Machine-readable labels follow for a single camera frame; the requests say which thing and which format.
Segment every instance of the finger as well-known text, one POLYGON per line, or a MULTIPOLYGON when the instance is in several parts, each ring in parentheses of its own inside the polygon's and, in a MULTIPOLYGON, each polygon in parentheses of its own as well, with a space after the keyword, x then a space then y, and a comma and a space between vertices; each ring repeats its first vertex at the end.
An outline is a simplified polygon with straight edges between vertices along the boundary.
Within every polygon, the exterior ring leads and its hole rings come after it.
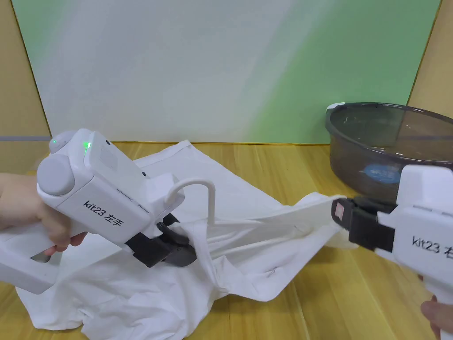
POLYGON ((86 235, 87 235, 87 233, 81 233, 81 234, 71 237, 71 245, 73 247, 80 246, 86 235))
POLYGON ((51 247, 51 248, 49 248, 49 249, 44 250, 44 255, 46 255, 46 256, 52 256, 53 254, 56 253, 56 251, 57 251, 57 250, 56 250, 56 247, 53 246, 53 247, 51 247))
POLYGON ((426 301, 421 306, 423 315, 440 329, 453 333, 453 306, 426 301))
POLYGON ((440 340, 440 328, 434 325, 432 322, 430 323, 431 330, 433 331, 437 340, 440 340))
POLYGON ((41 217, 41 222, 46 228, 49 238, 56 246, 67 247, 71 243, 69 237, 71 220, 69 217, 49 208, 41 217))

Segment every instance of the plastic tub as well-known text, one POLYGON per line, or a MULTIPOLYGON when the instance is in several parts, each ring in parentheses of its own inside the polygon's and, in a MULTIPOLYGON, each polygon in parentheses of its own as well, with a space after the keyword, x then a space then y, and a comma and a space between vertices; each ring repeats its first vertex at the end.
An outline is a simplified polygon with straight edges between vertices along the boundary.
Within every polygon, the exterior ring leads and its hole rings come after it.
POLYGON ((408 164, 453 169, 453 119, 384 103, 337 103, 327 108, 330 166, 360 194, 395 202, 408 164))

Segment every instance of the blue label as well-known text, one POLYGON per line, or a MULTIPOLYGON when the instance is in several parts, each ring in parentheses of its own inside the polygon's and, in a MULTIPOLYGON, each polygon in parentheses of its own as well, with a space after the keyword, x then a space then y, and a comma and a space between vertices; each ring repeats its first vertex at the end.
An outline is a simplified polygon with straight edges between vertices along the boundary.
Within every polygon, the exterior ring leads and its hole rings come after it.
POLYGON ((368 177, 385 184, 400 182, 401 173, 399 168, 389 165, 370 164, 364 170, 368 177))

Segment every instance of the white cloth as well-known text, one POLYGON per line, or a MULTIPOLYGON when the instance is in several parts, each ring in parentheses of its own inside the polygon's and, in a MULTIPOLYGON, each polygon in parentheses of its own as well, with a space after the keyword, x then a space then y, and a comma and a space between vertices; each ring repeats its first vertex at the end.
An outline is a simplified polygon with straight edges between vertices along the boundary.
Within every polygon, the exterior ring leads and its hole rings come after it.
POLYGON ((195 330, 216 299, 237 294, 271 300, 322 246, 351 246, 330 218, 333 198, 313 193, 294 207, 283 206, 187 141, 136 163, 150 176, 173 172, 180 180, 214 182, 215 225, 207 227, 202 186, 185 188, 186 199, 173 212, 181 223, 172 228, 189 236, 197 261, 148 269, 89 234, 64 252, 52 288, 39 296, 17 289, 35 327, 63 330, 83 323, 91 340, 179 340, 195 330))

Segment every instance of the gold trim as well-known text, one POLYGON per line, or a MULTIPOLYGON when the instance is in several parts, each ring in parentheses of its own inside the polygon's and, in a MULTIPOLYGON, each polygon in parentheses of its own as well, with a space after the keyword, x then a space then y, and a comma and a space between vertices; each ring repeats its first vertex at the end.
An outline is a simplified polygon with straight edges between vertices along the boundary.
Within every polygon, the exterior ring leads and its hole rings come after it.
MULTIPOLYGON (((141 144, 177 144, 175 141, 111 141, 112 143, 141 143, 141 144)), ((190 144, 221 144, 221 145, 294 145, 294 146, 330 146, 330 144, 303 143, 251 143, 251 142, 190 142, 190 144)))

